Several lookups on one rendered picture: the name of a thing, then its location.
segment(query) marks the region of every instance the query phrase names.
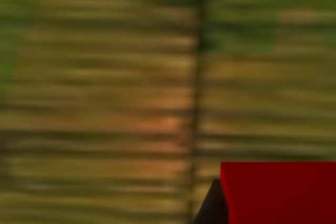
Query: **red surface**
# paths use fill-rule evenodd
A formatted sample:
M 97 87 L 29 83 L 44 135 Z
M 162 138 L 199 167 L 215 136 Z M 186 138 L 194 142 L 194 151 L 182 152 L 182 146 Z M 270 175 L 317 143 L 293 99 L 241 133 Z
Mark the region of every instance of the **red surface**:
M 336 223 L 336 162 L 228 162 L 230 224 Z

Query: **red block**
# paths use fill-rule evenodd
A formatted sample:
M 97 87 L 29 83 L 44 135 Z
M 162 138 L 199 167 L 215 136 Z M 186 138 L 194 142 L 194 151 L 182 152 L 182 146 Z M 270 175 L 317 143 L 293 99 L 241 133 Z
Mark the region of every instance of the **red block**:
M 336 162 L 228 162 L 229 224 L 336 223 Z

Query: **blurry background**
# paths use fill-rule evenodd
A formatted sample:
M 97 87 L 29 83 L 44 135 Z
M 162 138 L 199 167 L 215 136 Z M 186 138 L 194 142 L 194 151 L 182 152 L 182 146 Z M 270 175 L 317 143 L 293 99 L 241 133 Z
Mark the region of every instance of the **blurry background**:
M 196 113 L 198 6 L 0 0 L 2 224 L 182 224 L 221 161 L 336 158 L 336 2 L 207 0 Z

